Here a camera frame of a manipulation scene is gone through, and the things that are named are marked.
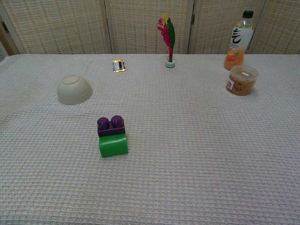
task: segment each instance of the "bottle cap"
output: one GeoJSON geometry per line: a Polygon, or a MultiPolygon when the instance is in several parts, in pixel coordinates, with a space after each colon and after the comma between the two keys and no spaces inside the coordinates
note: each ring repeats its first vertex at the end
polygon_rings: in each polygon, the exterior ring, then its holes
{"type": "Polygon", "coordinates": [[[245,10],[243,13],[243,18],[252,18],[253,13],[254,12],[252,10],[245,10]]]}

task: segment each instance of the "container lid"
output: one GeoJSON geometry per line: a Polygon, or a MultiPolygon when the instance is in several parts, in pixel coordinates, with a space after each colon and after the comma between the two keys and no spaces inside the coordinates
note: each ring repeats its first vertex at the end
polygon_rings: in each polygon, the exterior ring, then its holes
{"type": "Polygon", "coordinates": [[[243,13],[243,18],[252,18],[253,13],[254,12],[252,10],[245,10],[243,13]]]}
{"type": "Polygon", "coordinates": [[[258,78],[257,70],[245,65],[237,65],[232,67],[230,74],[242,81],[256,81],[258,78]]]}

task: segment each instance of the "green feather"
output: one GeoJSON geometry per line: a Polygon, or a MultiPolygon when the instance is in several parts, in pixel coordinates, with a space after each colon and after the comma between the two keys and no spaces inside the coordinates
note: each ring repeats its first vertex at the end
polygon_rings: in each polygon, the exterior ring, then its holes
{"type": "Polygon", "coordinates": [[[171,40],[171,48],[173,49],[175,44],[175,30],[170,18],[168,18],[167,20],[167,26],[168,26],[169,36],[171,40]]]}

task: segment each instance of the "toy block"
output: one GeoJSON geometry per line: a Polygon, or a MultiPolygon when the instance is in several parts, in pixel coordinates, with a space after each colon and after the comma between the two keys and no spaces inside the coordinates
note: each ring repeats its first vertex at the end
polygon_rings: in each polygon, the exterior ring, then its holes
{"type": "Polygon", "coordinates": [[[113,116],[111,121],[109,121],[106,117],[101,117],[98,119],[97,124],[99,137],[125,133],[124,120],[118,115],[113,116]]]}
{"type": "Polygon", "coordinates": [[[99,148],[103,158],[128,154],[126,134],[99,137],[99,148]]]}

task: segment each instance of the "block stud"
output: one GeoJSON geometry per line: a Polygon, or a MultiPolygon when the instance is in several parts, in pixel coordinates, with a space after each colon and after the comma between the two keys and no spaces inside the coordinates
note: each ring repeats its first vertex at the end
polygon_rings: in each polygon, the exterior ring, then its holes
{"type": "Polygon", "coordinates": [[[106,117],[101,117],[97,120],[98,128],[100,130],[106,130],[109,128],[109,121],[106,117]]]}
{"type": "Polygon", "coordinates": [[[111,121],[114,128],[120,128],[123,126],[123,118],[119,115],[113,116],[111,121]]]}

